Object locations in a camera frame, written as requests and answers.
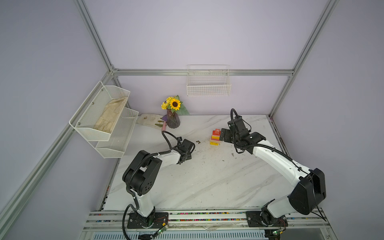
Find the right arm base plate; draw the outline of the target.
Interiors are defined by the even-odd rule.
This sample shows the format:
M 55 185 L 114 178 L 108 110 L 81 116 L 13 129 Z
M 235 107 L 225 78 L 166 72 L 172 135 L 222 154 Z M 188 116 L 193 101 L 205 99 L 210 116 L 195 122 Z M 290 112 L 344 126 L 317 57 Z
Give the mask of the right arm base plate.
M 288 225 L 285 216 L 274 218 L 263 211 L 247 211 L 246 219 L 249 227 L 286 227 Z

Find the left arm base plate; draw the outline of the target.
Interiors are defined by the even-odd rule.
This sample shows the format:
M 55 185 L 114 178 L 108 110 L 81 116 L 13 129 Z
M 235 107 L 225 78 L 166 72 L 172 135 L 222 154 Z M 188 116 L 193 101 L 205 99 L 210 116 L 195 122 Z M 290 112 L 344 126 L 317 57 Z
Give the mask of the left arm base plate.
M 169 213 L 155 212 L 148 217 L 143 217 L 136 212 L 129 214 L 129 219 L 126 220 L 128 229 L 160 229 L 169 221 Z

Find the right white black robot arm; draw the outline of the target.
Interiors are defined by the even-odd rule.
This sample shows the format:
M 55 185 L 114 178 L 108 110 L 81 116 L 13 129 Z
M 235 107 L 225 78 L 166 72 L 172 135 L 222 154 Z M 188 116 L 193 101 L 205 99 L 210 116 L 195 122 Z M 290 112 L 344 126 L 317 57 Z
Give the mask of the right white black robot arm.
M 293 186 L 293 191 L 262 207 L 261 224 L 272 226 L 285 215 L 297 212 L 309 215 L 326 198 L 325 174 L 318 168 L 310 169 L 276 149 L 263 135 L 252 132 L 251 126 L 235 110 L 231 112 L 228 129 L 222 129 L 220 140 L 231 143 L 238 154 L 248 152 L 262 159 L 279 172 Z

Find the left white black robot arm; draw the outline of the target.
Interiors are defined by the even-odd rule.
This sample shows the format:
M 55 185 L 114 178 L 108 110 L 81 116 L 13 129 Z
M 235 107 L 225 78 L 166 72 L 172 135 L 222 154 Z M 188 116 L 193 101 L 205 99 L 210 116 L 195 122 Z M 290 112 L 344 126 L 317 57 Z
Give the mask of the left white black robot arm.
M 154 186 L 160 169 L 171 165 L 180 165 L 190 160 L 195 148 L 194 143 L 183 140 L 163 152 L 151 154 L 142 150 L 137 153 L 124 172 L 122 180 L 126 184 L 126 191 L 134 199 L 135 209 L 139 216 L 146 219 L 155 212 L 150 190 Z

